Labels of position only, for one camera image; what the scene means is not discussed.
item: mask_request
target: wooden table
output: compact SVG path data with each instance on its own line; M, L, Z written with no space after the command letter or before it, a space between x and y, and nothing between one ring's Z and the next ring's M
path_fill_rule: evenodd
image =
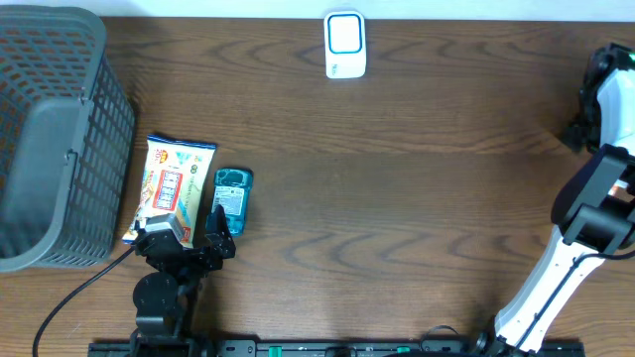
M217 143L211 171L247 167L255 183L237 257L205 282L195 326L263 339L481 328L537 263L554 198L587 159L556 138L587 57L635 45L632 24L368 21L366 74L328 80L318 20L104 22L142 109L118 235L149 133ZM29 354L51 309L101 268L0 277L0 354ZM549 335L580 338L588 356L635 349L633 268L593 273ZM130 257L73 299L41 356L127 338L132 290L152 271Z

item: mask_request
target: plastic food wrapper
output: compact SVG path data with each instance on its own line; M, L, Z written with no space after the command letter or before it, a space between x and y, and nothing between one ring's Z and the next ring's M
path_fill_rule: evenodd
M132 243L137 238L135 222L144 226L150 217L174 213L186 231L181 244L191 248L202 189L215 151L214 144L149 135L141 201L123 241Z

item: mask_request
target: white wall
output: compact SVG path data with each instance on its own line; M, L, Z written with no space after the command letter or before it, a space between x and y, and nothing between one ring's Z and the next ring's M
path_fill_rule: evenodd
M354 8L369 19L635 21L635 0L0 0L18 3L100 16L322 18Z

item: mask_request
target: green connector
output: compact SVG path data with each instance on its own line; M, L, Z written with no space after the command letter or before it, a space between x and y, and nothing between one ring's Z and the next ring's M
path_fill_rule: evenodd
M269 357L282 357L282 347L269 347Z

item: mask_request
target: gray plastic basket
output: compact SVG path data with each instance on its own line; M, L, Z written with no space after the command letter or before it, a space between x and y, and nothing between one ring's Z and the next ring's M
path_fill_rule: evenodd
M77 8L0 6L0 272L105 260L135 117Z

